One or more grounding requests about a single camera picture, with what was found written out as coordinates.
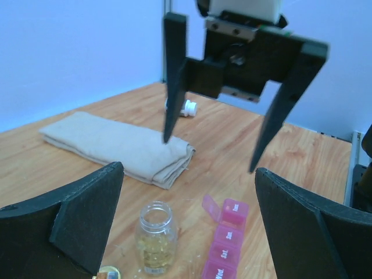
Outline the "gold bottle lid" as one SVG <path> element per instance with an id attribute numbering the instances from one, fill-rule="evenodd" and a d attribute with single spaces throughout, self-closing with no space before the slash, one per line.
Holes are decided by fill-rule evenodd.
<path id="1" fill-rule="evenodd" d="M 118 268 L 114 266 L 102 266 L 98 274 L 95 277 L 96 279 L 121 279 L 121 274 Z"/>

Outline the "clear bottle yellow capsules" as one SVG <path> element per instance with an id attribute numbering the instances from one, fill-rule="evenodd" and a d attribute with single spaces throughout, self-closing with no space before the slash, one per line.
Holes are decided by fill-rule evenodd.
<path id="1" fill-rule="evenodd" d="M 135 242 L 139 264 L 147 275 L 168 272 L 176 258 L 178 228 L 166 202 L 152 201 L 141 209 Z"/>

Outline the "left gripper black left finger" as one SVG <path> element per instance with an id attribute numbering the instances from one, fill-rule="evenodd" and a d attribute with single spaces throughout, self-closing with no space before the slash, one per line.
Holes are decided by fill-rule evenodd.
<path id="1" fill-rule="evenodd" d="M 1 274 L 97 274 L 123 178 L 113 162 L 1 208 Z"/>

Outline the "pink weekly pill organizer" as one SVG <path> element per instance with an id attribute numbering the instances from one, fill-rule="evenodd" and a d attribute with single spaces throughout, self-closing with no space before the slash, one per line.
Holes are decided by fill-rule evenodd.
<path id="1" fill-rule="evenodd" d="M 236 279 L 249 206 L 227 198 L 219 207 L 210 195 L 205 195 L 202 207 L 217 223 L 202 278 Z"/>

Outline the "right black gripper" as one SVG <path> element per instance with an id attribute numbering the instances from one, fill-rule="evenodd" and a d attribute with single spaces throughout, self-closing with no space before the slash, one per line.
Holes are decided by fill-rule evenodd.
<path id="1" fill-rule="evenodd" d="M 261 126 L 249 172 L 253 173 L 266 147 L 328 58 L 329 46 L 305 40 L 278 23 L 228 10 L 206 23 L 204 57 L 186 59 L 187 18 L 168 12 L 163 18 L 166 50 L 167 110 L 163 142 L 168 143 L 180 116 L 185 92 L 216 99 L 222 92 L 258 99 L 267 82 L 280 83 Z"/>

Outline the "white capped pill bottle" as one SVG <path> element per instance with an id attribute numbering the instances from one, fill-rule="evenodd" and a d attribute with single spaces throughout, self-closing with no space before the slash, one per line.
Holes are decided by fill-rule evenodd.
<path id="1" fill-rule="evenodd" d="M 181 117 L 195 117 L 198 111 L 198 104 L 189 99 L 185 100 L 180 110 Z"/>

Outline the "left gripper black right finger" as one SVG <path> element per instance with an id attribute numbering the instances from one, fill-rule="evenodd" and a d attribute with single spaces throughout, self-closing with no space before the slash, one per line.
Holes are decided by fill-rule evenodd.
<path id="1" fill-rule="evenodd" d="M 278 278 L 371 278 L 371 213 L 264 167 L 255 189 Z"/>

